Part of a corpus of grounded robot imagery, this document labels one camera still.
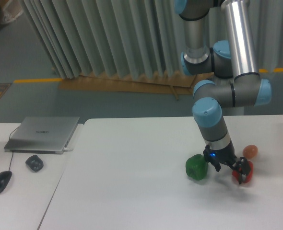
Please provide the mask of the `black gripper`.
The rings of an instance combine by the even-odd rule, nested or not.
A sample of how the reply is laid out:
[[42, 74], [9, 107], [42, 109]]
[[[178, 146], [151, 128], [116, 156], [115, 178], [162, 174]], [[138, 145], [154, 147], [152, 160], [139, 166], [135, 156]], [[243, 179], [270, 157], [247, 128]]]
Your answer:
[[237, 170], [238, 168], [242, 168], [244, 173], [244, 165], [247, 163], [247, 158], [241, 157], [239, 161], [236, 162], [237, 156], [235, 155], [235, 148], [230, 141], [230, 143], [224, 147], [223, 149], [213, 150], [209, 145], [206, 145], [203, 151], [204, 158], [207, 162], [209, 162], [217, 172], [221, 170], [221, 164], [226, 165], [233, 170]]

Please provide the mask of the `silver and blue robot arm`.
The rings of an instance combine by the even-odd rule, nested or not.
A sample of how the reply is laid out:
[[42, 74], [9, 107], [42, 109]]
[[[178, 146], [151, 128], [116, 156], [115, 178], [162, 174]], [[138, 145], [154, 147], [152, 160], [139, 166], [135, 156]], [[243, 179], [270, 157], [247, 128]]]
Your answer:
[[[213, 72], [227, 79], [225, 85], [201, 80], [193, 89], [192, 114], [205, 141], [202, 154], [186, 161], [188, 177], [199, 181], [206, 177], [208, 166], [217, 171], [228, 166], [239, 184], [247, 183], [253, 166], [245, 157], [237, 157], [224, 117], [223, 108], [260, 106], [271, 101], [268, 80], [259, 75], [254, 42], [248, 17], [247, 0], [176, 0], [174, 9], [183, 20], [186, 50], [180, 56], [186, 75]], [[224, 14], [227, 40], [208, 47], [205, 38], [205, 18], [210, 9]]]

